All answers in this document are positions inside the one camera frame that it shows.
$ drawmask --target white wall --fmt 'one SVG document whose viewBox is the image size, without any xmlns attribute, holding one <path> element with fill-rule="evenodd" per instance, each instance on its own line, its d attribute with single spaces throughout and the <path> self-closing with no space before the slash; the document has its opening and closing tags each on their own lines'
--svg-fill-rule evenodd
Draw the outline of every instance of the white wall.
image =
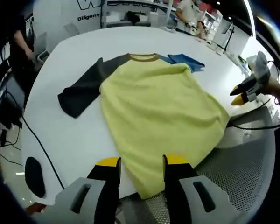
<svg viewBox="0 0 280 224">
<path fill-rule="evenodd" d="M 220 26 L 218 28 L 218 31 L 214 37 L 214 42 L 217 44 L 220 44 L 222 47 L 226 46 L 226 40 L 230 36 L 230 31 L 226 34 L 222 34 L 224 30 L 229 26 L 230 21 L 227 21 L 225 19 L 222 19 Z M 235 56 L 240 55 L 242 51 L 244 50 L 248 39 L 249 35 L 246 34 L 243 30 L 238 28 L 237 26 L 234 26 L 234 34 L 231 37 L 230 43 L 227 48 L 227 52 L 230 54 L 234 54 Z"/>
</svg>

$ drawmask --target yellow t-shirt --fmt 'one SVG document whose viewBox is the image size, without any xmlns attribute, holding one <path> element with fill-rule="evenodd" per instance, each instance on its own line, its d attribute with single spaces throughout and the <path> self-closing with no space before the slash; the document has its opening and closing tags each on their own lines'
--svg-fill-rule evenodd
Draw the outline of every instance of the yellow t-shirt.
<svg viewBox="0 0 280 224">
<path fill-rule="evenodd" d="M 130 55 L 100 86 L 115 145 L 142 199 L 164 190 L 163 154 L 195 167 L 224 134 L 229 115 L 185 63 Z"/>
</svg>

